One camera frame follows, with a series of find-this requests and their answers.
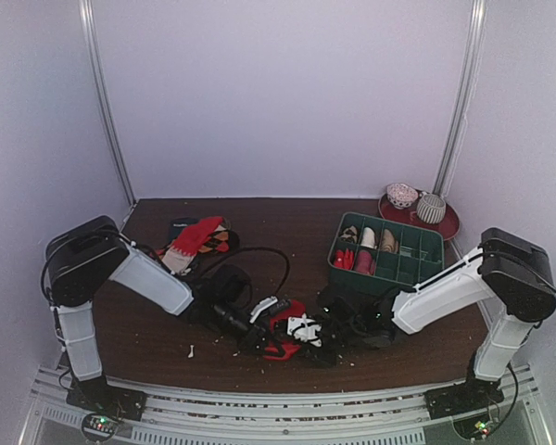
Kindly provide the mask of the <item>red sock pair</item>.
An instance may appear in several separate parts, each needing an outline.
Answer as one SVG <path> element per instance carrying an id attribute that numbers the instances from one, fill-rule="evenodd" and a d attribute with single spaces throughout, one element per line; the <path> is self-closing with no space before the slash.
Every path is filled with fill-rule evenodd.
<path id="1" fill-rule="evenodd" d="M 288 320 L 290 317 L 301 317 L 305 311 L 305 305 L 296 299 L 279 299 L 266 310 L 269 331 L 264 359 L 285 362 L 300 350 L 301 346 L 287 333 Z"/>

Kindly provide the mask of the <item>tan ribbed sock pair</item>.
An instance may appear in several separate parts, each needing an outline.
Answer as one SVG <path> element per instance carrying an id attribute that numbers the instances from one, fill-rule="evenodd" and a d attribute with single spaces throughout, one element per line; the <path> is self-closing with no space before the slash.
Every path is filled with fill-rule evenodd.
<path id="1" fill-rule="evenodd" d="M 390 229 L 385 228 L 382 231 L 378 249 L 383 252 L 398 254 L 399 242 Z"/>

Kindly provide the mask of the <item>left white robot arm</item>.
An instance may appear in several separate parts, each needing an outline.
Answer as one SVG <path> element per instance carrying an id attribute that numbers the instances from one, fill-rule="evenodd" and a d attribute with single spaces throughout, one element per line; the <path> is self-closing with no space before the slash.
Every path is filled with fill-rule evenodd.
<path id="1" fill-rule="evenodd" d="M 54 238 L 45 249 L 40 285 L 56 317 L 59 341 L 69 355 L 80 398 L 96 412 L 108 410 L 115 393 L 103 372 L 93 320 L 95 293 L 111 281 L 179 316 L 197 303 L 207 311 L 236 301 L 252 289 L 240 269 L 215 263 L 210 279 L 192 277 L 200 254 L 245 252 L 222 217 L 185 219 L 172 225 L 174 238 L 153 250 L 127 238 L 108 216 L 97 217 Z"/>

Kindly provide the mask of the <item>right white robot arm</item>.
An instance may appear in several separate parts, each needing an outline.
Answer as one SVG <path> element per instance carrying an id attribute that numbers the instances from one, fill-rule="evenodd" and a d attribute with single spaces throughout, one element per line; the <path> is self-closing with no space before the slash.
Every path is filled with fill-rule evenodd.
<path id="1" fill-rule="evenodd" d="M 556 311 L 549 254 L 521 237 L 488 228 L 480 244 L 447 270 L 379 297 L 329 285 L 318 297 L 322 313 L 303 317 L 287 332 L 324 361 L 328 350 L 345 344 L 389 347 L 485 299 L 498 300 L 501 311 L 473 354 L 471 377 L 456 392 L 462 408 L 472 410 L 491 395 L 491 382 L 500 380 L 534 326 Z"/>

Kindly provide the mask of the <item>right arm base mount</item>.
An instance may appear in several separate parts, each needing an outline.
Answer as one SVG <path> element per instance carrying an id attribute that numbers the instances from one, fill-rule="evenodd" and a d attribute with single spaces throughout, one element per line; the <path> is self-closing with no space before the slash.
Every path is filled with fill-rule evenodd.
<path id="1" fill-rule="evenodd" d="M 484 409 L 491 403 L 501 403 L 504 394 L 499 384 L 500 380 L 481 380 L 470 371 L 463 383 L 430 389 L 424 393 L 430 418 L 455 416 Z"/>

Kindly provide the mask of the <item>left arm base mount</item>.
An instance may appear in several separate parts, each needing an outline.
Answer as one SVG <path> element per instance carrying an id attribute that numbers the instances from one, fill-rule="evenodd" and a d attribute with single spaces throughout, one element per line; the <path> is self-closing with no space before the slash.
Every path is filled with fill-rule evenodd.
<path id="1" fill-rule="evenodd" d="M 143 391 L 113 387 L 101 375 L 86 381 L 74 379 L 66 403 L 112 418 L 140 421 L 146 399 Z"/>

